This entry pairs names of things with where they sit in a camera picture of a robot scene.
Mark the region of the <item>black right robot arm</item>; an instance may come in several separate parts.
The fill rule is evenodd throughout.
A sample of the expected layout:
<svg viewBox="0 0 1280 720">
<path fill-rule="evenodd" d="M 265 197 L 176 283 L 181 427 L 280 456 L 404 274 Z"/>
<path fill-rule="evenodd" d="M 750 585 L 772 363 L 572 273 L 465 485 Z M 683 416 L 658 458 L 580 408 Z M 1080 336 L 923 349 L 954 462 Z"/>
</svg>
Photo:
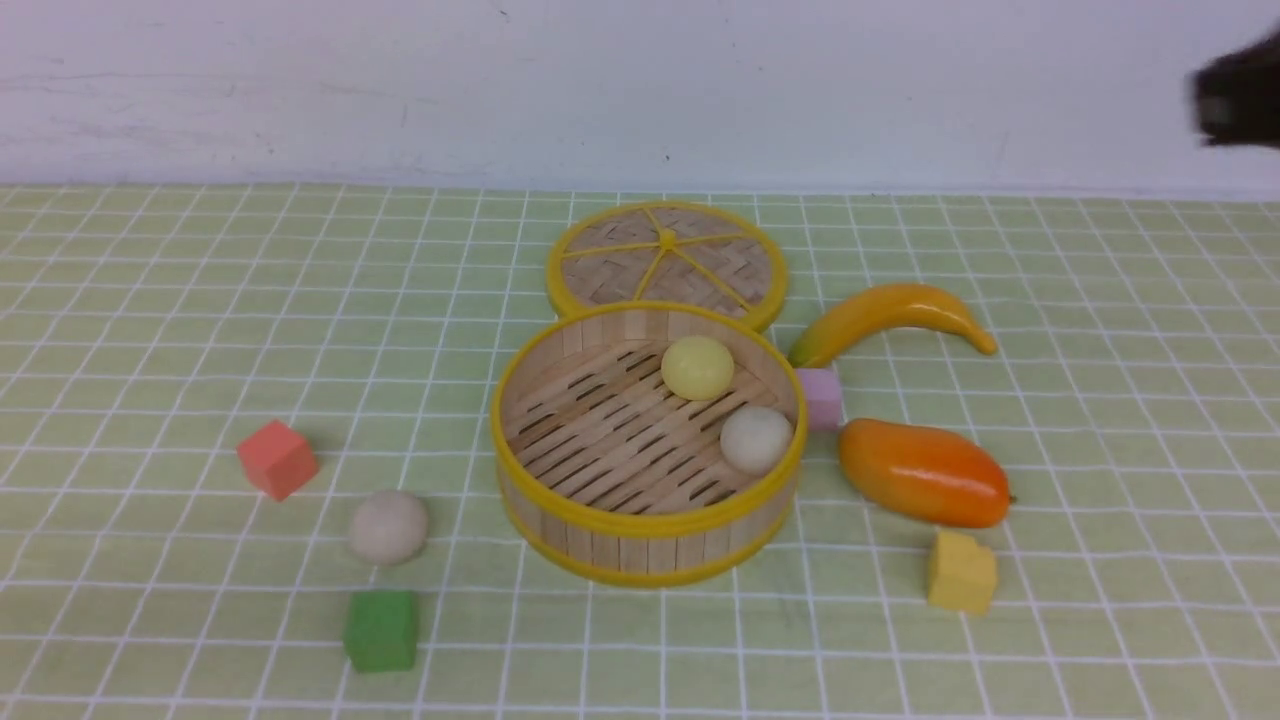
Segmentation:
<svg viewBox="0 0 1280 720">
<path fill-rule="evenodd" d="M 1189 100 L 1206 147 L 1277 150 L 1279 28 L 1194 72 Z"/>
</svg>

